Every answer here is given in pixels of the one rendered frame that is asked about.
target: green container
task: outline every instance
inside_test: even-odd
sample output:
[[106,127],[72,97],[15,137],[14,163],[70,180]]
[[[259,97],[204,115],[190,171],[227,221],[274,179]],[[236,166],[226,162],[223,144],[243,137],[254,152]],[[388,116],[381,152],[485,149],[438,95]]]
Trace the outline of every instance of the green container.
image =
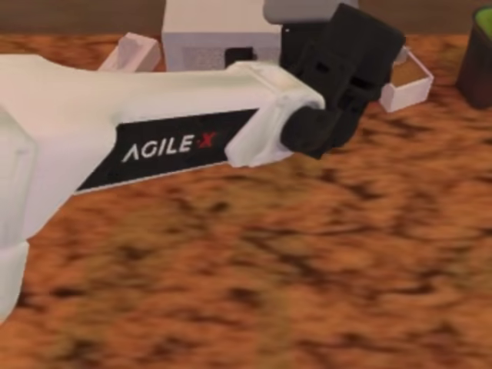
[[470,41],[456,86],[472,107],[492,107],[492,5],[473,14]]

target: white robotic arm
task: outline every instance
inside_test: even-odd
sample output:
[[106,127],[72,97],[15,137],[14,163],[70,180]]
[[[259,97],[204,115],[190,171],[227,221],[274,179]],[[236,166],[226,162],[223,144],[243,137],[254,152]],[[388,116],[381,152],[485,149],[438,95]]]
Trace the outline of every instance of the white robotic arm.
[[1,55],[0,322],[18,298],[27,240],[73,194],[223,162],[264,165],[293,151],[320,158],[345,143],[404,36],[341,5],[317,38],[284,68],[239,61],[224,71],[126,74]]

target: table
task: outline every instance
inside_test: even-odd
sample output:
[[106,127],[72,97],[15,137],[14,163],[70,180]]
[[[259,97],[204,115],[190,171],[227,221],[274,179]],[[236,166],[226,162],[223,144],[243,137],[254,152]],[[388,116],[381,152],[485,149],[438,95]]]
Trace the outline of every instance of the table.
[[[2,36],[97,68],[119,35]],[[466,36],[411,36],[429,101],[322,161],[218,166],[71,199],[32,239],[2,369],[492,365],[492,111]]]

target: red letter x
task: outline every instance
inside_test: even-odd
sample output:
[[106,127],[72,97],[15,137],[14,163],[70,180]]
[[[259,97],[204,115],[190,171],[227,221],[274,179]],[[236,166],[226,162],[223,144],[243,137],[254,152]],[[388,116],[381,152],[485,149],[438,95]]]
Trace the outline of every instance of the red letter x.
[[216,132],[204,133],[201,136],[201,141],[199,141],[200,145],[198,146],[198,148],[211,148],[212,147],[212,138],[215,135],[216,135]]

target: background wall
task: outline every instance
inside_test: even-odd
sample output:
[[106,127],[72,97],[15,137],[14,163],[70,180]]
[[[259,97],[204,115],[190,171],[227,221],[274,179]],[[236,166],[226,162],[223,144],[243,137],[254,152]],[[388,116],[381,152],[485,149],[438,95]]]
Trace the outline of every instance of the background wall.
[[[487,0],[360,0],[361,8],[406,33],[468,33]],[[158,34],[165,0],[0,2],[0,33]]]

